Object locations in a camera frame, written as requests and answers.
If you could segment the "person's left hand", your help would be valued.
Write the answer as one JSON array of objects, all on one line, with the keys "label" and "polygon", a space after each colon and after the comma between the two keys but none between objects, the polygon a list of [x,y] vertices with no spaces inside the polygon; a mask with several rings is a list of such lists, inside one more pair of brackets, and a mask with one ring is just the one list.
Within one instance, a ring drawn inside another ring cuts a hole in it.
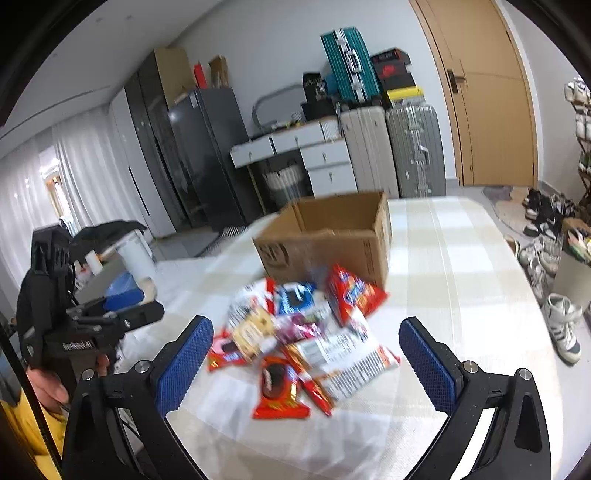
[{"label": "person's left hand", "polygon": [[63,420],[62,406],[69,403],[69,394],[58,376],[30,366],[26,368],[26,375],[39,404],[51,417]]}]

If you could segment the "yellow left sleeve forearm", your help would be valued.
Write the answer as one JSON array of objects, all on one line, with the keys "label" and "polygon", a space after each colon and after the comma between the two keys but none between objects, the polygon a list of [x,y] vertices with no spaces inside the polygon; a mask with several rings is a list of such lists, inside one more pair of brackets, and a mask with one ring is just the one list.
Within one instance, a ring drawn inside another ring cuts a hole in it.
[{"label": "yellow left sleeve forearm", "polygon": [[44,479],[61,478],[25,395],[16,406],[1,401],[1,465],[8,470],[5,479],[37,473]]}]

